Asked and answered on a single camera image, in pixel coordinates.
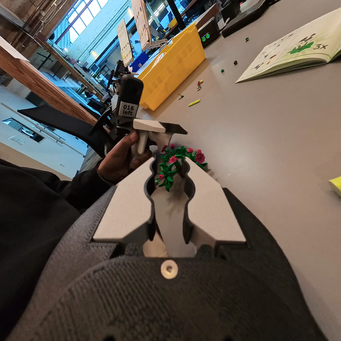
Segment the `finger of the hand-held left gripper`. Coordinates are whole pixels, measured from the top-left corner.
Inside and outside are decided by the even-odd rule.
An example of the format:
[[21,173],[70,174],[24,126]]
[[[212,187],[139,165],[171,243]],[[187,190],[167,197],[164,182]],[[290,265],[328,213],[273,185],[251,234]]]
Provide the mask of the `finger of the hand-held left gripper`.
[[165,123],[154,120],[134,119],[133,128],[135,130],[150,131],[155,133],[188,134],[188,132],[179,124]]
[[149,132],[149,147],[153,147],[153,151],[158,151],[162,153],[164,148],[167,148],[170,144],[171,138],[173,133],[166,132],[166,133],[159,133],[159,132]]

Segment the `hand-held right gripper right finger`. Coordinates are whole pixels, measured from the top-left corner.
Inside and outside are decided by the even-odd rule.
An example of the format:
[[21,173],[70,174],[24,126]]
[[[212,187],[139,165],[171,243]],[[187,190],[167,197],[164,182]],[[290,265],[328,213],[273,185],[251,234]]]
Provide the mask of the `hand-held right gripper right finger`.
[[244,245],[246,238],[221,185],[191,159],[183,159],[185,203],[182,233],[186,244]]

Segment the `toy flower plant brown base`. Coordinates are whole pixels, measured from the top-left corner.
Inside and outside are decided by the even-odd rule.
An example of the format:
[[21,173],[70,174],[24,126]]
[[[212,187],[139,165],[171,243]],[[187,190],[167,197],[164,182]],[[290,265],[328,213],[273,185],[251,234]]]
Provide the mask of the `toy flower plant brown base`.
[[170,192],[171,187],[174,185],[174,177],[183,175],[183,160],[189,158],[202,170],[207,169],[207,162],[204,153],[200,149],[194,150],[191,147],[175,147],[174,143],[164,145],[161,149],[161,160],[159,164],[159,172],[155,179],[155,185],[159,188],[164,188]]

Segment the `lime green toy planter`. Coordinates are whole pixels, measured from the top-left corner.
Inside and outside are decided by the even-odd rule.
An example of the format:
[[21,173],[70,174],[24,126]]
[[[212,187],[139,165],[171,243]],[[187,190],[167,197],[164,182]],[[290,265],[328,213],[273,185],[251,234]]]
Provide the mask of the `lime green toy planter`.
[[333,178],[328,181],[332,190],[341,197],[341,176]]

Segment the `instruction booklet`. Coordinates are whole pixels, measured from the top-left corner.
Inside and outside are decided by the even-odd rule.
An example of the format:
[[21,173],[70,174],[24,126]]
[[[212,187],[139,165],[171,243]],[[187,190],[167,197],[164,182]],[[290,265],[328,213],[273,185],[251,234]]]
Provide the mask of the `instruction booklet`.
[[341,8],[265,46],[236,83],[329,63],[341,54]]

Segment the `person's left forearm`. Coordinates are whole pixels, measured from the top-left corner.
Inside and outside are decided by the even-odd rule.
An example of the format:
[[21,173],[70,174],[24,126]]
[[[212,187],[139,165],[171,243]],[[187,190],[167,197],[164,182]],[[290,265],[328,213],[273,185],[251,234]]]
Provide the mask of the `person's left forearm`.
[[71,181],[60,180],[55,174],[44,171],[41,171],[37,177],[75,209],[84,210],[118,183],[117,180],[100,174],[100,163],[101,160],[94,168],[79,173]]

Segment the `idle hand-held gripper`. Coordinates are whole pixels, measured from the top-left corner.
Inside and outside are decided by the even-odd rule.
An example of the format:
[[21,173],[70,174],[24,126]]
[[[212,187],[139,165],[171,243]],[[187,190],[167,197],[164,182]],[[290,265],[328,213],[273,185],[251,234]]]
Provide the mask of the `idle hand-held gripper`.
[[118,60],[116,67],[111,70],[109,74],[108,83],[106,86],[106,92],[109,97],[112,98],[116,93],[117,84],[120,84],[121,78],[126,74],[127,68],[122,60]]

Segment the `yellow plastic bin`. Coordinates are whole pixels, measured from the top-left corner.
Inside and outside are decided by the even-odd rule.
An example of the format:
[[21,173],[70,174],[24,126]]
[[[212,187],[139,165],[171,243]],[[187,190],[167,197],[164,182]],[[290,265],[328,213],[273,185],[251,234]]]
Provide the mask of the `yellow plastic bin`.
[[144,84],[139,105],[156,110],[205,59],[198,29],[193,22],[139,74],[138,79]]

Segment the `small tan poster board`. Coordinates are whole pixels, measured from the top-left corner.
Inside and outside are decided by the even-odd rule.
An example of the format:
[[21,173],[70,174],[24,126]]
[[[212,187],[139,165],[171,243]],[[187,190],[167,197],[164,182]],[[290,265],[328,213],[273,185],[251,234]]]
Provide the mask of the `small tan poster board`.
[[128,67],[134,61],[134,57],[124,18],[117,26],[117,36],[123,64],[125,67]]

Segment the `tall tan poster board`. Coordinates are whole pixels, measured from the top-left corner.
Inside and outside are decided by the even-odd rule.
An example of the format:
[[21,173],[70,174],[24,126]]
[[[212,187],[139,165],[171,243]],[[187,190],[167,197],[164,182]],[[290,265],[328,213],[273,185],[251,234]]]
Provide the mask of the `tall tan poster board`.
[[145,2],[142,0],[132,0],[131,4],[141,49],[146,51],[153,48],[162,48],[167,45],[167,39],[152,41]]

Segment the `large black office chair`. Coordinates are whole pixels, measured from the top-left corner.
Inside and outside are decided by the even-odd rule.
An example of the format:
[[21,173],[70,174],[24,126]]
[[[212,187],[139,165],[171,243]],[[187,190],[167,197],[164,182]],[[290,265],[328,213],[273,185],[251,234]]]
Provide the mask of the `large black office chair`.
[[79,138],[89,145],[100,157],[104,158],[106,152],[110,151],[116,141],[104,128],[104,121],[107,119],[102,115],[94,126],[80,120],[79,118],[63,113],[49,105],[20,109],[18,113],[57,130],[68,133]]

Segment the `wooden pillar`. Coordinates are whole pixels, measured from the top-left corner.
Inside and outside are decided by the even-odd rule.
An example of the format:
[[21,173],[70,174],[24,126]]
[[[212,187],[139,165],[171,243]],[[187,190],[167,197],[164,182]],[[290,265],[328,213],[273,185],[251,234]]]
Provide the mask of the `wooden pillar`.
[[0,48],[0,67],[54,109],[76,117],[92,126],[95,125],[96,119],[90,113],[55,86],[29,62],[14,58],[3,47]]

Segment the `black device green light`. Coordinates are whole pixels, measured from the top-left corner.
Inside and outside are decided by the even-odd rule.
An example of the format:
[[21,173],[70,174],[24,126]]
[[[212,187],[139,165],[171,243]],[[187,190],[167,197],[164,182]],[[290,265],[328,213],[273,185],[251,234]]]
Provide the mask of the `black device green light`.
[[220,29],[215,17],[212,17],[199,30],[198,34],[203,49],[209,46],[220,36]]

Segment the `white paper sign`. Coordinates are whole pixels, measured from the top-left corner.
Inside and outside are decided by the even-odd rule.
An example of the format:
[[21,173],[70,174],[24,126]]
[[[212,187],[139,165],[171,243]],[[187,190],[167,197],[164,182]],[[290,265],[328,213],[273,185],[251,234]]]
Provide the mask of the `white paper sign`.
[[10,45],[2,36],[0,36],[0,46],[3,50],[9,53],[15,59],[23,60],[26,62],[30,61],[25,58],[22,54],[20,54],[12,45]]

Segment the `black flat box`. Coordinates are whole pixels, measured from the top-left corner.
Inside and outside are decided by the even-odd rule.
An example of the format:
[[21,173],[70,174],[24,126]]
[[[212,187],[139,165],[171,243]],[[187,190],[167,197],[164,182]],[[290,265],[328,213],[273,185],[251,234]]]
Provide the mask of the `black flat box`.
[[269,0],[258,1],[256,4],[249,7],[244,12],[237,15],[234,19],[229,21],[221,30],[221,35],[226,38],[241,28],[244,28],[245,26],[259,19],[268,9],[269,5]]

